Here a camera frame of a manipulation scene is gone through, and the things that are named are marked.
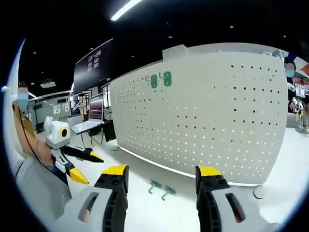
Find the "white pegboard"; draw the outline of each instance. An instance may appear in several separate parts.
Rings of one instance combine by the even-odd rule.
[[[159,78],[166,71],[169,87]],[[145,81],[153,74],[157,88]],[[282,61],[253,53],[158,63],[114,80],[111,99],[121,147],[188,174],[213,166],[243,184],[266,181],[287,120]]]

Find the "white shirt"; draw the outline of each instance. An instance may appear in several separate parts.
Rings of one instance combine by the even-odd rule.
[[[20,46],[15,57],[8,83],[6,85],[8,90],[4,93],[4,141],[9,165],[13,175],[17,173],[18,168],[25,161],[25,154],[18,139],[12,108],[12,102],[17,99],[19,58],[23,45],[24,42]]]

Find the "computer screen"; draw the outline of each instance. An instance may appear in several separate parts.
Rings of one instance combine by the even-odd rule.
[[[75,64],[74,94],[111,81],[112,39]]]
[[[89,120],[103,121],[103,93],[91,98]]]

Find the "face mask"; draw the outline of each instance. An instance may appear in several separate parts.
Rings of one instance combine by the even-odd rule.
[[[19,109],[23,112],[27,110],[28,106],[28,94],[27,93],[19,93],[17,95],[17,104]]]
[[[294,73],[294,70],[285,70],[285,74],[287,77],[293,77]]]

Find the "white table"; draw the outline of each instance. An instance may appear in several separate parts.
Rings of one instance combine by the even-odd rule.
[[[249,198],[259,204],[261,215],[269,222],[282,223],[301,197],[308,181],[308,145],[308,137],[287,128],[276,164],[264,184],[267,191],[265,198],[257,200],[253,197],[253,188],[242,188]],[[116,146],[113,140],[93,148],[105,160],[104,163],[90,163],[72,157],[69,159],[86,176],[91,186],[108,167],[129,165],[125,231],[199,231],[195,179],[159,168],[121,149],[111,151]],[[171,186],[177,195],[168,195],[166,201],[161,200],[164,188],[155,188],[153,194],[149,194],[149,179]],[[85,185],[69,179],[69,187],[74,197]]]

